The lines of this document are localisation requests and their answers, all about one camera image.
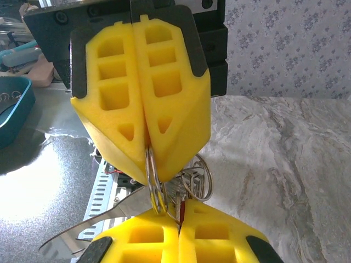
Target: screw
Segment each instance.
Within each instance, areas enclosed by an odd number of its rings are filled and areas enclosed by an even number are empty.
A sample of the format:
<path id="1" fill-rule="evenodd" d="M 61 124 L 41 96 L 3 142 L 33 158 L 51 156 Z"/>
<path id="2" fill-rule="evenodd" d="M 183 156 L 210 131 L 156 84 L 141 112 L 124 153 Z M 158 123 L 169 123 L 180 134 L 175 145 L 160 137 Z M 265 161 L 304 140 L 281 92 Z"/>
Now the screw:
<path id="1" fill-rule="evenodd" d="M 55 20 L 57 23 L 61 24 L 61 25 L 65 25 L 68 23 L 68 17 L 67 15 L 62 12 L 62 11 L 57 11 L 55 13 Z"/>
<path id="2" fill-rule="evenodd" d="M 208 9 L 213 5 L 213 0 L 202 0 L 203 9 Z"/>

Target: yellow foam gripper pad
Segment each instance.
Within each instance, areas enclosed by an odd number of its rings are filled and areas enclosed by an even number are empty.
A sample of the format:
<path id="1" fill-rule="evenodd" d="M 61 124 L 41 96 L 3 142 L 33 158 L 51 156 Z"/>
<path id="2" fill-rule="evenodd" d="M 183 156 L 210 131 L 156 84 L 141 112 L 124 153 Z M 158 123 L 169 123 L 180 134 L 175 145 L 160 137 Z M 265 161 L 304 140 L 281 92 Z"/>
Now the yellow foam gripper pad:
<path id="1" fill-rule="evenodd" d="M 258 230 L 196 200 L 185 202 L 179 262 L 259 263 L 247 236 L 268 241 Z"/>
<path id="2" fill-rule="evenodd" d="M 172 218 L 149 210 L 93 241 L 113 239 L 101 263 L 259 263 L 247 236 L 268 241 L 240 220 L 199 201 L 187 200 L 179 235 Z"/>
<path id="3" fill-rule="evenodd" d="M 182 31 L 118 22 L 86 45 L 87 95 L 71 103 L 101 155 L 146 184 L 145 148 L 168 181 L 210 138 L 210 73 L 195 77 Z"/>
<path id="4" fill-rule="evenodd" d="M 113 242 L 101 263 L 178 263 L 177 223 L 167 214 L 149 210 L 93 241 L 103 237 L 112 237 Z"/>

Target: black mount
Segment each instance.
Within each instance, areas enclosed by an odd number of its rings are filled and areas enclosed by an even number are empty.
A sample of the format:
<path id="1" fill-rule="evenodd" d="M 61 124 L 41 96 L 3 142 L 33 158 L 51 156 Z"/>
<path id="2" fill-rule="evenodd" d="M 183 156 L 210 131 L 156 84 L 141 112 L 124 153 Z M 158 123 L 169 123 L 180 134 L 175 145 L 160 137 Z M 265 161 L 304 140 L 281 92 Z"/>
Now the black mount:
<path id="1" fill-rule="evenodd" d="M 225 95 L 228 76 L 225 61 L 228 29 L 223 24 L 225 0 L 218 0 L 217 10 L 197 14 L 189 11 L 189 8 L 175 5 L 174 0 L 86 0 L 35 9 L 24 20 L 47 60 L 53 62 L 67 88 L 72 84 L 72 94 L 78 98 L 86 95 L 85 44 L 103 28 L 117 21 L 137 21 L 140 14 L 180 27 L 193 74 L 202 76 L 208 67 L 211 95 Z"/>

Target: black rubber pad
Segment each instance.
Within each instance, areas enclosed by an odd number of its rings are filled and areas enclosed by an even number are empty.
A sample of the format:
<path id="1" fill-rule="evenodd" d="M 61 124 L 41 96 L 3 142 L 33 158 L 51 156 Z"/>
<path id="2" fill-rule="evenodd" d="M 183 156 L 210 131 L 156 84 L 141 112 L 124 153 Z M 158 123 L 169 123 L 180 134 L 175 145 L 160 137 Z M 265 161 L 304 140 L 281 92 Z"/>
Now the black rubber pad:
<path id="1" fill-rule="evenodd" d="M 112 244 L 111 237 L 103 237 L 91 243 L 77 263 L 100 263 Z"/>
<path id="2" fill-rule="evenodd" d="M 246 240 L 259 263 L 284 263 L 274 248 L 266 241 L 254 236 L 247 236 Z"/>

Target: pink object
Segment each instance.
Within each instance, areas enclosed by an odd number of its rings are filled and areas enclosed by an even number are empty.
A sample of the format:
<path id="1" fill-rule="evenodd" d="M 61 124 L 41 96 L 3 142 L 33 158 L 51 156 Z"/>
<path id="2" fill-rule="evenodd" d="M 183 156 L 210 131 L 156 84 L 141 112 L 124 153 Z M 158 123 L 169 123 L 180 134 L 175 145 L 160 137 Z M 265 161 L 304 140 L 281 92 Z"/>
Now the pink object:
<path id="1" fill-rule="evenodd" d="M 33 87 L 47 87 L 54 79 L 54 65 L 40 55 L 27 77 L 32 80 Z"/>

